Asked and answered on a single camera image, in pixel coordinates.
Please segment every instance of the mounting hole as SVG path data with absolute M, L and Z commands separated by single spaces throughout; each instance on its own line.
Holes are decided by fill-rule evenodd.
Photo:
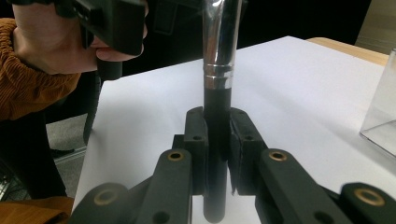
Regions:
M 245 139 L 248 141 L 252 141 L 254 138 L 253 138 L 253 136 L 248 135 L 248 136 L 245 136 Z
M 103 206 L 113 203 L 119 198 L 119 194 L 114 189 L 104 189 L 93 198 L 96 205 Z
M 168 155 L 169 161 L 181 161 L 181 160 L 183 160 L 183 158 L 184 158 L 183 153 L 178 152 L 178 151 L 171 152 Z
M 158 212 L 154 214 L 154 216 L 152 217 L 152 222 L 154 224 L 164 224 L 169 221 L 169 218 L 170 218 L 169 214 L 165 212 Z
M 314 214 L 314 217 L 317 221 L 319 221 L 322 224 L 333 224 L 334 220 L 332 217 L 324 212 L 316 212 Z
M 288 156 L 280 151 L 272 151 L 270 152 L 270 158 L 273 159 L 274 161 L 285 161 L 288 159 Z
M 364 203 L 372 206 L 384 206 L 385 200 L 377 192 L 372 189 L 355 189 L 355 196 Z

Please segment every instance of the metal pipe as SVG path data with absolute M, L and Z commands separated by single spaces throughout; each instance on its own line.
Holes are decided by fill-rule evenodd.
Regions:
M 242 0 L 205 0 L 203 5 L 204 118 L 209 138 L 204 215 L 212 223 L 222 221 L 225 214 L 231 88 L 241 4 Z
M 205 0 L 203 12 L 205 88 L 230 89 L 242 0 Z

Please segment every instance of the silver metal rod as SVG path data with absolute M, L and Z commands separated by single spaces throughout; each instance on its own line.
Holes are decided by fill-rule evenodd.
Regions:
M 242 0 L 205 0 L 204 82 L 210 90 L 230 89 Z

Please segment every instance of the wooden table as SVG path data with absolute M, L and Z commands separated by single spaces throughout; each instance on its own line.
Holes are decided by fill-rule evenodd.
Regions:
M 358 57 L 360 59 L 369 61 L 371 63 L 376 63 L 380 65 L 385 65 L 388 61 L 388 55 L 372 51 L 369 49 L 359 48 L 353 45 L 348 45 L 342 42 L 331 40 L 324 37 L 315 37 L 308 39 L 309 42 L 325 46 L 329 49 L 336 49 L 338 51 L 350 54 L 352 56 Z

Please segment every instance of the black tube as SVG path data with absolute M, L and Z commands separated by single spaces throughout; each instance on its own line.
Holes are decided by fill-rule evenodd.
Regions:
M 231 89 L 205 89 L 204 118 L 208 129 L 209 156 L 204 215 L 217 223 L 225 215 L 227 151 L 230 148 Z
M 97 59 L 98 74 L 103 81 L 122 77 L 122 62 L 108 62 Z

